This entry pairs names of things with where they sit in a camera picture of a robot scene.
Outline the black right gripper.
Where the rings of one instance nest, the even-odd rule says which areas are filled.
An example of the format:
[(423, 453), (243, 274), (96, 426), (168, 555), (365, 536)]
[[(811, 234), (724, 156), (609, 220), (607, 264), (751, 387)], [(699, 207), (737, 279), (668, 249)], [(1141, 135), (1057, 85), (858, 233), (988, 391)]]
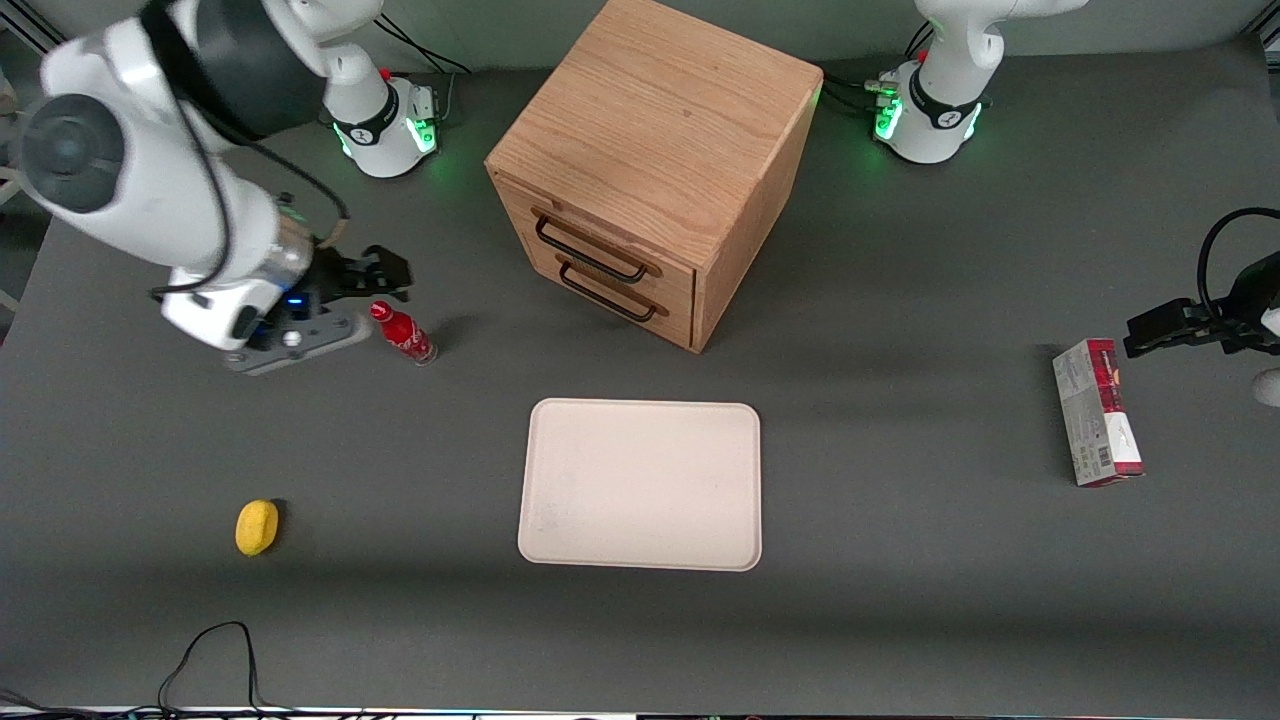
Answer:
[(362, 260), (365, 265), (334, 249), (319, 249), (310, 269), (285, 292), (285, 320), (316, 319), (329, 313), (330, 304), (343, 299), (410, 301), (413, 273), (404, 258), (381, 245), (371, 245), (364, 250)]

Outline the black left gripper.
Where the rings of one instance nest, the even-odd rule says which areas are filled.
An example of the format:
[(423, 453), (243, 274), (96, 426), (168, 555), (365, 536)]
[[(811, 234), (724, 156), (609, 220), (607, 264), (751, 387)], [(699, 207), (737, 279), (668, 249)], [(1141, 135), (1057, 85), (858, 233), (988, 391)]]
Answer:
[(1126, 322), (1128, 337), (1123, 345), (1129, 359), (1138, 359), (1164, 348), (1220, 345), (1225, 354), (1245, 350), (1279, 355), (1279, 331), (1265, 324), (1265, 315), (1277, 310), (1279, 252), (1248, 265), (1235, 279), (1225, 299), (1225, 322), (1233, 331), (1226, 336), (1204, 304), (1192, 299), (1174, 299)]

